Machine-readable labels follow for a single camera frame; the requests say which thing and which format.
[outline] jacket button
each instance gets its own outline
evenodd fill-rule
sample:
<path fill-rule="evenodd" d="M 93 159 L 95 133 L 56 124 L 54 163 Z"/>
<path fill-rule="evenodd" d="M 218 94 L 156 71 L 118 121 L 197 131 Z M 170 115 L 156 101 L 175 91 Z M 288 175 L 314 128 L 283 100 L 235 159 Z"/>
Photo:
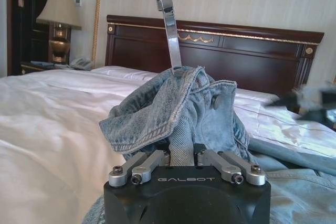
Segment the jacket button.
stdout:
<path fill-rule="evenodd" d="M 224 96 L 219 94 L 219 95 L 214 95 L 211 99 L 212 106 L 214 110 L 217 110 L 218 107 L 223 103 L 224 101 Z"/>

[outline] wooden headboard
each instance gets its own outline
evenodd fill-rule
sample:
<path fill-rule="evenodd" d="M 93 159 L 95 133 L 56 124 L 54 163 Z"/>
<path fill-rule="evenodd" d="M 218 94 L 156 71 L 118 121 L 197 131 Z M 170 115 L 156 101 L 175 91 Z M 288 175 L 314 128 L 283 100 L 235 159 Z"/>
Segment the wooden headboard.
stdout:
<path fill-rule="evenodd" d="M 170 67 L 162 19 L 108 15 L 106 66 L 161 72 Z M 324 33 L 177 21 L 182 64 L 214 79 L 283 95 L 307 82 Z"/>

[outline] metal hook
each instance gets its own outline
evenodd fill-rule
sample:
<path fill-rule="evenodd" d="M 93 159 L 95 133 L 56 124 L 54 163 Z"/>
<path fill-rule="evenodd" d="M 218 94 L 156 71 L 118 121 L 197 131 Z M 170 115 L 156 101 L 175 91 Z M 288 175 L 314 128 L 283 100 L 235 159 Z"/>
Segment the metal hook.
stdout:
<path fill-rule="evenodd" d="M 178 46 L 179 39 L 177 37 L 177 27 L 174 16 L 174 7 L 172 0 L 156 0 L 157 10 L 163 14 L 164 25 L 166 28 L 168 49 L 170 54 L 170 62 L 173 74 L 175 70 L 182 67 L 180 48 Z"/>

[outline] table lamp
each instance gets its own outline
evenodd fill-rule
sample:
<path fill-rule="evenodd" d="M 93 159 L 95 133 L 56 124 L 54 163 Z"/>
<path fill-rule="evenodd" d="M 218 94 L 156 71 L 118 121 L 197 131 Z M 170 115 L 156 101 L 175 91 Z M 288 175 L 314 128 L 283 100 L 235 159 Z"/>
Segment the table lamp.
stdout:
<path fill-rule="evenodd" d="M 36 22 L 56 24 L 55 37 L 49 40 L 52 60 L 55 63 L 66 63 L 66 55 L 70 50 L 70 42 L 66 38 L 68 27 L 80 30 L 80 22 L 74 0 L 47 0 L 47 3 Z"/>

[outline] lamp base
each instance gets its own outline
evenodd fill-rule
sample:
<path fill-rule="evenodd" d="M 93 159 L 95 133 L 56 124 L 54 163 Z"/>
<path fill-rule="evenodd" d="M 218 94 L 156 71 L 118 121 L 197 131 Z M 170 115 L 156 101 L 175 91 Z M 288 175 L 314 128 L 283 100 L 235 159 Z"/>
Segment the lamp base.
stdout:
<path fill-rule="evenodd" d="M 70 50 L 70 42 L 66 39 L 65 29 L 61 26 L 55 28 L 56 36 L 49 40 L 54 63 L 66 64 L 67 54 Z"/>

